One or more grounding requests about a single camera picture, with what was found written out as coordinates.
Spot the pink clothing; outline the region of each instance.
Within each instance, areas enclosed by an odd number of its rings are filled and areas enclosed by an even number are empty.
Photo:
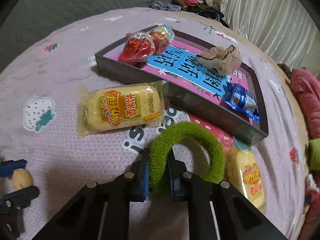
[[[290,87],[307,121],[310,136],[320,137],[320,82],[308,70],[293,71]]]
[[[198,1],[197,0],[185,0],[185,3],[188,6],[196,6],[196,5],[198,5]]]

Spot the blue wrapper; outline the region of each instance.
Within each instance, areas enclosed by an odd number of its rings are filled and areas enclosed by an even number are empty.
[[[252,120],[259,122],[260,117],[254,95],[239,84],[227,82],[228,94],[224,100],[233,110],[244,113]]]

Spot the snack package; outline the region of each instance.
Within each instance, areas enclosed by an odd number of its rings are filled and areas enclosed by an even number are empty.
[[[84,90],[78,106],[78,135],[161,122],[166,81]]]
[[[228,181],[264,214],[264,190],[253,151],[229,147],[224,152]]]
[[[148,33],[132,33],[124,45],[121,58],[133,62],[147,62],[155,49],[153,39]]]
[[[239,84],[227,82],[228,95],[225,103],[237,112],[244,113],[247,117],[259,122],[260,117],[254,95]]]
[[[149,33],[156,46],[155,54],[162,54],[173,41],[175,34],[167,25],[158,25]]]

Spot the screw head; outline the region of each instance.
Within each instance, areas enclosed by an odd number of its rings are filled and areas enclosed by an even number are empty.
[[[189,171],[185,171],[182,176],[186,179],[191,179],[192,178],[192,173]]]
[[[226,180],[223,180],[220,182],[220,186],[223,188],[229,188],[230,187],[230,183],[227,182]]]
[[[87,183],[88,188],[94,188],[94,187],[96,187],[96,185],[97,185],[97,183],[95,181],[89,181]]]
[[[128,171],[128,172],[126,172],[126,173],[124,174],[124,177],[125,177],[126,179],[132,179],[132,178],[134,177],[134,173],[131,172],[131,171]]]
[[[7,224],[7,228],[12,232],[12,226],[10,224]]]

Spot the beige cloth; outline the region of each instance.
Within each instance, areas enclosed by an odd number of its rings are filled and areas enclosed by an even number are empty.
[[[227,49],[224,47],[205,49],[196,60],[209,69],[217,69],[222,76],[232,74],[242,63],[239,49],[234,45]]]

